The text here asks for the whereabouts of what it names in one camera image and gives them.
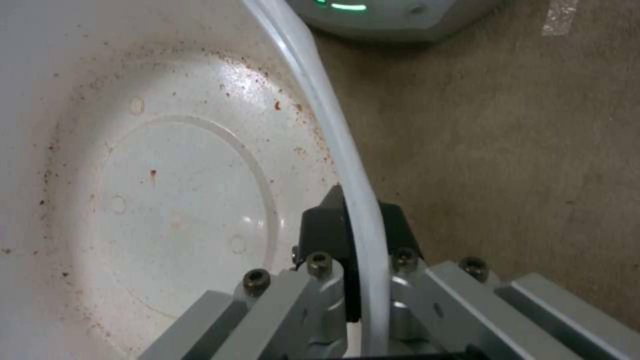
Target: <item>white surface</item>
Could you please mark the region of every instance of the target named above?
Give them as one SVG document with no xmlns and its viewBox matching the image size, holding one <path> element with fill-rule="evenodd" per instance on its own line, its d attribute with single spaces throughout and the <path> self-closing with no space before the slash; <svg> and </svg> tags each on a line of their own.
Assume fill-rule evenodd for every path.
<svg viewBox="0 0 640 360">
<path fill-rule="evenodd" d="M 0 48 L 0 359 L 136 357 L 337 182 L 237 1 L 3 2 Z"/>
<path fill-rule="evenodd" d="M 387 354 L 389 267 L 382 215 L 340 104 L 307 26 L 284 0 L 245 0 L 302 87 L 335 158 L 355 239 L 362 299 L 362 354 Z"/>
</svg>

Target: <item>screw head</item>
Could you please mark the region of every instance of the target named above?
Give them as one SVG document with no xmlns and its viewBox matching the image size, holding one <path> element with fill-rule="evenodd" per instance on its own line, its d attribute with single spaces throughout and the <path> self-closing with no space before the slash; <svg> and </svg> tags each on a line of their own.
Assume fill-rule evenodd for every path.
<svg viewBox="0 0 640 360">
<path fill-rule="evenodd" d="M 265 269 L 249 270 L 242 280 L 246 294 L 251 297 L 259 297 L 271 284 L 271 276 Z"/>
<path fill-rule="evenodd" d="M 485 282 L 489 278 L 489 266 L 481 258 L 467 256 L 460 260 L 458 266 L 479 282 Z"/>
<path fill-rule="evenodd" d="M 324 279 L 331 275 L 332 261 L 331 255 L 326 252 L 313 252 L 307 256 L 307 270 L 310 275 Z"/>
<path fill-rule="evenodd" d="M 412 272 L 418 267 L 418 254 L 409 247 L 401 247 L 392 255 L 392 266 L 395 272 Z"/>
</svg>

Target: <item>white bowl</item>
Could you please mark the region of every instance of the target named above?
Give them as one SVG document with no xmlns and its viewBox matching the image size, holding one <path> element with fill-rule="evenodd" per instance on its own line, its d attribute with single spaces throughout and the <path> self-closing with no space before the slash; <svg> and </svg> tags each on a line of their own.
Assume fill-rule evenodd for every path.
<svg viewBox="0 0 640 360">
<path fill-rule="evenodd" d="M 337 182 L 239 1 L 0 4 L 0 358 L 136 357 Z"/>
</svg>

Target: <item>brown stain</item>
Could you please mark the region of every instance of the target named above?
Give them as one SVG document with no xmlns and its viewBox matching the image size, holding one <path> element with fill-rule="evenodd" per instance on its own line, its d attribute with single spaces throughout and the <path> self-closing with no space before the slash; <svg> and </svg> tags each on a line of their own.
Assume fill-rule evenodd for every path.
<svg viewBox="0 0 640 360">
<path fill-rule="evenodd" d="M 152 186 L 156 186 L 156 174 L 158 173 L 158 171 L 156 169 L 151 169 L 149 170 L 149 176 L 151 177 L 151 185 Z"/>
</svg>

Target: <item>gray metal bar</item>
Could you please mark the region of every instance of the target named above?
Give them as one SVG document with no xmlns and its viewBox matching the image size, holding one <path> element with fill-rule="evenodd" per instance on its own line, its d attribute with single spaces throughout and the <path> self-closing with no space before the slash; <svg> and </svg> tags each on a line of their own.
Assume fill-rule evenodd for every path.
<svg viewBox="0 0 640 360">
<path fill-rule="evenodd" d="M 313 308 L 320 285 L 305 272 L 281 272 L 213 359 L 303 356 L 307 341 L 321 320 L 322 313 Z"/>
<path fill-rule="evenodd" d="M 208 359 L 246 312 L 231 295 L 207 291 L 139 359 Z"/>
<path fill-rule="evenodd" d="M 454 263 L 395 273 L 392 300 L 406 304 L 450 352 L 475 345 L 495 359 L 579 359 Z"/>
<path fill-rule="evenodd" d="M 496 293 L 586 359 L 640 359 L 638 333 L 538 274 Z"/>
</svg>

